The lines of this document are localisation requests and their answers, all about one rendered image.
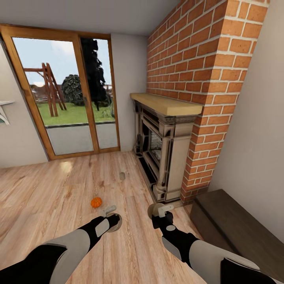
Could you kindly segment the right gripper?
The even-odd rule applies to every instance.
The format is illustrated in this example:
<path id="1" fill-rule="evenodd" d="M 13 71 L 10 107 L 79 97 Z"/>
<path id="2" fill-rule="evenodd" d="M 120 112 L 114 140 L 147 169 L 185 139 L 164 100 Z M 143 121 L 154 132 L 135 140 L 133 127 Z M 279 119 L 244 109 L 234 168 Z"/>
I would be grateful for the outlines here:
<path id="1" fill-rule="evenodd" d="M 161 227 L 161 225 L 163 224 L 164 221 L 169 221 L 169 222 L 173 223 L 172 218 L 173 218 L 172 213 L 166 212 L 165 217 L 160 218 L 159 216 L 156 216 L 156 217 L 152 217 L 151 220 L 152 220 L 154 229 L 157 229 L 157 228 Z"/>

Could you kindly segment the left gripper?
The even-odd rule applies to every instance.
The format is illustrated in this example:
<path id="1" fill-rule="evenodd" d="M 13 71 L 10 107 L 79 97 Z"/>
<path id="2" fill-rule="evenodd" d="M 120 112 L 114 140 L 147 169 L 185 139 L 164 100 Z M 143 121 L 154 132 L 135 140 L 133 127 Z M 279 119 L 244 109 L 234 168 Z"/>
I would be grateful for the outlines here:
<path id="1" fill-rule="evenodd" d="M 115 226 L 118 224 L 118 221 L 120 220 L 120 217 L 119 215 L 116 216 L 115 214 L 110 216 L 110 217 L 106 217 L 108 219 L 108 222 L 109 222 L 109 228 Z"/>

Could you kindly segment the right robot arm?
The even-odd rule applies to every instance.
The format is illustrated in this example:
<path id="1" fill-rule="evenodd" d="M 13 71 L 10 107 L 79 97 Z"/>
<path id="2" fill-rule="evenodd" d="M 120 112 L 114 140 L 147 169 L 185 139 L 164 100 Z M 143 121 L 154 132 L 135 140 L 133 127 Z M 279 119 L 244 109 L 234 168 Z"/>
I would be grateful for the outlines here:
<path id="1" fill-rule="evenodd" d="M 174 206 L 158 208 L 152 217 L 154 229 L 160 228 L 165 248 L 195 271 L 207 284 L 284 284 L 260 272 L 252 261 L 211 245 L 173 225 Z"/>

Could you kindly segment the pumpkin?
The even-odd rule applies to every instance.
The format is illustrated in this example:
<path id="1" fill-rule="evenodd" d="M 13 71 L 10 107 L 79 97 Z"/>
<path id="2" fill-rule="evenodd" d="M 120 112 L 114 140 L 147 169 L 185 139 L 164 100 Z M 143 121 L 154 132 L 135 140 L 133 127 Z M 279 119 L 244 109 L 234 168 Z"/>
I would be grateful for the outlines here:
<path id="1" fill-rule="evenodd" d="M 91 206 L 92 206 L 92 207 L 97 208 L 97 207 L 100 207 L 100 205 L 102 205 L 102 199 L 99 198 L 99 197 L 96 197 L 96 198 L 94 198 L 94 199 L 91 201 Z"/>

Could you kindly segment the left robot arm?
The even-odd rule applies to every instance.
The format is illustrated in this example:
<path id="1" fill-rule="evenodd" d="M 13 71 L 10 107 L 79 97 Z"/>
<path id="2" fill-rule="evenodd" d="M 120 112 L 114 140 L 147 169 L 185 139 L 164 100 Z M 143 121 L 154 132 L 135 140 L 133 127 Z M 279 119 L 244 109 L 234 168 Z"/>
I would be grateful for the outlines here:
<path id="1" fill-rule="evenodd" d="M 101 236 L 118 224 L 119 215 L 107 216 L 116 209 L 102 209 L 88 224 L 34 248 L 23 261 L 0 270 L 0 284 L 65 284 Z"/>

